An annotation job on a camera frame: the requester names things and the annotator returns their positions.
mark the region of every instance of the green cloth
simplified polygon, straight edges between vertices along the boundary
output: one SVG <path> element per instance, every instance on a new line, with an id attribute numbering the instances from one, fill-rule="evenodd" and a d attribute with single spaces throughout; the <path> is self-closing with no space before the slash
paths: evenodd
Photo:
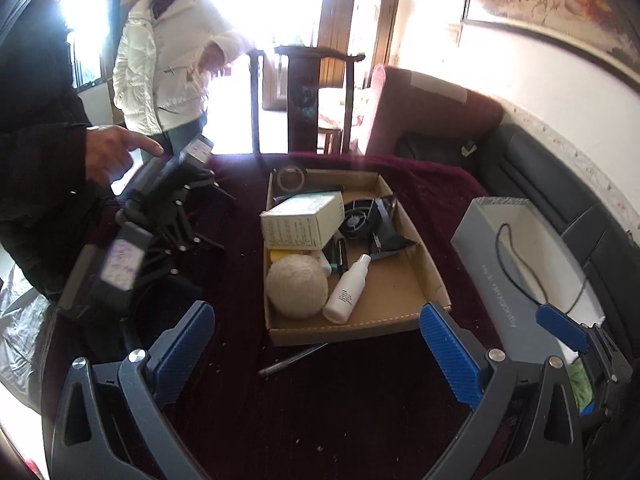
<path id="1" fill-rule="evenodd" d="M 575 404 L 578 406 L 578 412 L 582 412 L 593 400 L 593 390 L 587 375 L 582 359 L 576 359 L 572 364 L 568 365 L 569 381 L 571 389 L 574 391 Z"/>

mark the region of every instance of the tape roll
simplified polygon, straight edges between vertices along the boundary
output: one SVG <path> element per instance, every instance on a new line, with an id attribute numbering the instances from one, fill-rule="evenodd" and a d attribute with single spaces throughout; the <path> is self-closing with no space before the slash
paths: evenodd
<path id="1" fill-rule="evenodd" d="M 295 166 L 283 166 L 276 173 L 276 185 L 285 193 L 297 193 L 305 187 L 306 170 Z"/>

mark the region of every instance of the white spray bottle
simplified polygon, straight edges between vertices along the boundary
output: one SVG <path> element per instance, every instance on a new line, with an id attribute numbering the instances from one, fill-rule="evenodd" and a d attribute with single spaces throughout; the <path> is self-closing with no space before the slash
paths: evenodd
<path id="1" fill-rule="evenodd" d="M 363 254 L 335 286 L 329 301 L 322 309 L 322 315 L 332 323 L 342 325 L 349 319 L 364 289 L 370 261 L 371 256 Z"/>

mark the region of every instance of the metal screw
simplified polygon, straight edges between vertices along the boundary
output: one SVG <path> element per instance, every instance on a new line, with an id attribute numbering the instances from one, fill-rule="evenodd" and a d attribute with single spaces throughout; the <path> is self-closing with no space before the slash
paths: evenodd
<path id="1" fill-rule="evenodd" d="M 556 357 L 555 355 L 549 358 L 549 364 L 556 369 L 560 369 L 564 365 L 564 363 L 562 362 L 562 359 L 559 357 Z"/>
<path id="2" fill-rule="evenodd" d="M 146 352 L 142 348 L 139 348 L 138 350 L 134 350 L 129 354 L 129 361 L 131 361 L 132 363 L 139 363 L 145 357 Z"/>
<path id="3" fill-rule="evenodd" d="M 506 358 L 506 355 L 499 348 L 492 348 L 491 350 L 489 350 L 489 359 L 491 359 L 491 361 L 496 361 L 498 363 L 501 363 L 502 361 L 505 360 L 505 358 Z"/>
<path id="4" fill-rule="evenodd" d="M 74 361 L 71 363 L 71 366 L 75 370 L 79 370 L 80 368 L 84 368 L 85 365 L 86 365 L 86 359 L 84 357 L 79 357 L 78 359 L 74 359 Z"/>

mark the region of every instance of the black leather sofa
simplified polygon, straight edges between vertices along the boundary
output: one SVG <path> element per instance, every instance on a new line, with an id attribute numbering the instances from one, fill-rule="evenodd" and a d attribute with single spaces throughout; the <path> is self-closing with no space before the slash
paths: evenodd
<path id="1" fill-rule="evenodd" d="M 407 134 L 396 155 L 461 166 L 494 196 L 530 199 L 581 264 L 626 358 L 640 357 L 640 248 L 596 195 L 516 124 L 502 124 L 462 156 L 464 140 Z"/>

